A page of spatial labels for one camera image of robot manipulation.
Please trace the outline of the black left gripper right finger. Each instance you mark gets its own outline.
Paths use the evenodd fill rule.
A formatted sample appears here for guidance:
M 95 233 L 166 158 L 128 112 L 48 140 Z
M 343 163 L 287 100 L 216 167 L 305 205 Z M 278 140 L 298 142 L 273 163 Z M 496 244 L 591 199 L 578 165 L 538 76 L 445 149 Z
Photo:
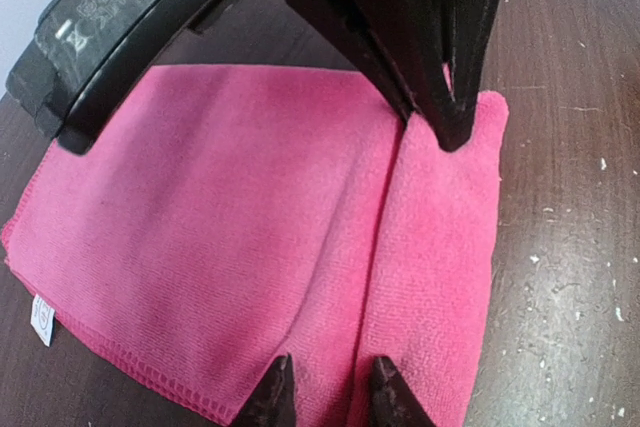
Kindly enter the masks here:
M 435 427 L 388 356 L 378 356 L 373 360 L 369 396 L 370 426 Z

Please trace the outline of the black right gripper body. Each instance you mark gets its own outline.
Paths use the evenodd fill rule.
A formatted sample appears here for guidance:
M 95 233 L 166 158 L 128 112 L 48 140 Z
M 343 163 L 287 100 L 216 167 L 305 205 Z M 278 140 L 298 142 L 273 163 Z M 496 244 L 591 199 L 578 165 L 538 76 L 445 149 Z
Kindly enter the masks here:
M 177 34 L 225 0 L 53 0 L 6 81 L 41 135 L 86 153 Z

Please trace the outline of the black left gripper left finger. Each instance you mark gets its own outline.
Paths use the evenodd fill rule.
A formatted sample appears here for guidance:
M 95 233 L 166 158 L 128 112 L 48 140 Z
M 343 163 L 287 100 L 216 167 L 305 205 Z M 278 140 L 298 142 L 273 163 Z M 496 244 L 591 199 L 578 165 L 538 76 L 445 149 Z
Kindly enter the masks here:
M 234 427 L 295 427 L 296 423 L 293 359 L 279 356 L 234 418 Z

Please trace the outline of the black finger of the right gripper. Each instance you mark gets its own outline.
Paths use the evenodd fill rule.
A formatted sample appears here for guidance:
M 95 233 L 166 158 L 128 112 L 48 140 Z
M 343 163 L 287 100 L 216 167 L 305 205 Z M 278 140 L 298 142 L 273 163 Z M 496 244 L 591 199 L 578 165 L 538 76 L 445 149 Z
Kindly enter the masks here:
M 446 152 L 471 137 L 500 0 L 354 0 L 401 95 Z
M 406 122 L 412 111 L 364 14 L 355 0 L 285 0 L 382 94 Z

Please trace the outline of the pink towel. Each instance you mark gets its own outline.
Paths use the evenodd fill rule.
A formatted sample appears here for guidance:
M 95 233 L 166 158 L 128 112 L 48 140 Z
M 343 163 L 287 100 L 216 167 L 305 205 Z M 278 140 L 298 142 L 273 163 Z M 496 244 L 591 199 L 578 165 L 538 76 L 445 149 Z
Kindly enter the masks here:
M 464 422 L 491 291 L 506 100 L 440 149 L 360 74 L 151 68 L 83 156 L 53 144 L 2 241 L 99 356 L 229 424 L 290 356 L 302 426 L 362 426 L 387 356 Z

